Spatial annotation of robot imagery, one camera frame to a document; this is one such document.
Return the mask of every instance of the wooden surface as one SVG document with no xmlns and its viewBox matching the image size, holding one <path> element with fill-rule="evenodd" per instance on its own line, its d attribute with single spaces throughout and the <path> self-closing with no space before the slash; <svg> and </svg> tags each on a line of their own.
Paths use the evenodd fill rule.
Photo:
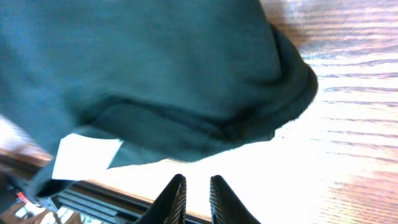
<svg viewBox="0 0 398 224">
<path fill-rule="evenodd" d="M 210 177 L 221 174 L 262 223 L 398 223 L 397 0 L 263 5 L 318 75 L 309 109 L 271 142 L 91 181 L 151 201 L 181 173 L 188 212 L 210 219 Z"/>
</svg>

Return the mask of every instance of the dark green fabric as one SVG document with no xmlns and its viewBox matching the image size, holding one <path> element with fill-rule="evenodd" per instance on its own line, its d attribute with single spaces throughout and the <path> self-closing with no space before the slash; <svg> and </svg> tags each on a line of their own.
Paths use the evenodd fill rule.
<svg viewBox="0 0 398 224">
<path fill-rule="evenodd" d="M 10 190 L 9 185 L 9 176 L 0 171 L 0 215 L 17 203 L 17 195 Z"/>
<path fill-rule="evenodd" d="M 1 0 L 0 84 L 53 155 L 82 126 L 124 140 L 111 167 L 268 141 L 317 91 L 258 0 Z"/>
</svg>

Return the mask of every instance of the white paper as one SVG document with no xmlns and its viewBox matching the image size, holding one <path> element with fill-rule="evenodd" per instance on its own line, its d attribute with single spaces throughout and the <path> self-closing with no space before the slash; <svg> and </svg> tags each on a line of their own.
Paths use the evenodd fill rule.
<svg viewBox="0 0 398 224">
<path fill-rule="evenodd" d="M 123 142 L 118 139 L 95 139 L 69 134 L 61 139 L 53 179 L 94 179 L 106 170 Z"/>
</svg>

